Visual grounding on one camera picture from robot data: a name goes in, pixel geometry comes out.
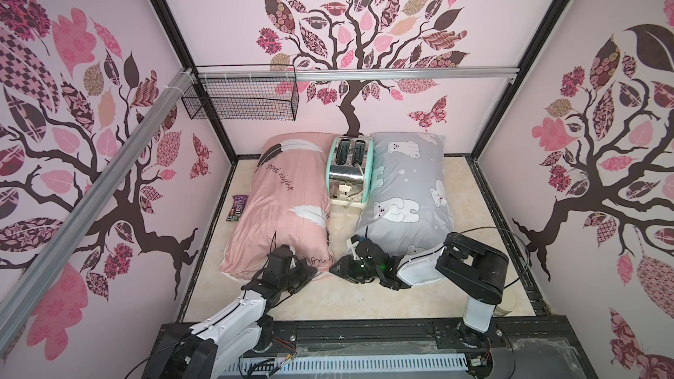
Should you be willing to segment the grey polar bear pillow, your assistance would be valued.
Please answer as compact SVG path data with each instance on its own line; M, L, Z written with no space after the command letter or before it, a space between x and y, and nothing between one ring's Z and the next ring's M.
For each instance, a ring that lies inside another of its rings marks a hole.
M444 138L374 133L370 196L356 234L393 256L436 247L454 230L444 172Z

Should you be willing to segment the pink good night pillow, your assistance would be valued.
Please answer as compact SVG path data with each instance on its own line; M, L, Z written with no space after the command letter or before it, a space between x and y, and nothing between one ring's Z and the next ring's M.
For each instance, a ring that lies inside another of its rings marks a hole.
M247 205L226 244L222 274L247 282L282 245L320 274L328 271L335 257L326 165L334 139L331 133L287 133L267 141Z

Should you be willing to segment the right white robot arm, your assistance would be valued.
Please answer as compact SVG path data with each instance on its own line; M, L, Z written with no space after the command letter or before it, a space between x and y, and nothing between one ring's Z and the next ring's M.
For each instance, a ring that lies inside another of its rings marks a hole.
M377 281L394 291L447 279L467 295L460 328L484 335L502 302L508 266L508 256L495 247L451 232L440 245L404 256L391 256L368 237L354 236L329 272L353 284Z

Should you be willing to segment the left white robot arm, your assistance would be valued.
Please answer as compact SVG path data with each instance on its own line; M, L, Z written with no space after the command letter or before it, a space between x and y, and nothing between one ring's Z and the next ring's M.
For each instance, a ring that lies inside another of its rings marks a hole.
M168 325L144 367L143 378L217 378L242 355L271 342L268 312L317 275L287 245L268 254L263 267L230 305L191 326Z

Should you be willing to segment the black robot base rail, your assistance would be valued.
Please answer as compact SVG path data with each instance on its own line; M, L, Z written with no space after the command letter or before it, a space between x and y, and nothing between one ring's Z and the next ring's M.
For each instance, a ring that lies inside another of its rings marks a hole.
M467 372L327 375L223 375L217 378L594 378L596 372L563 316L495 319L475 347L459 339L459 320L273 320L270 345L243 358L463 354Z

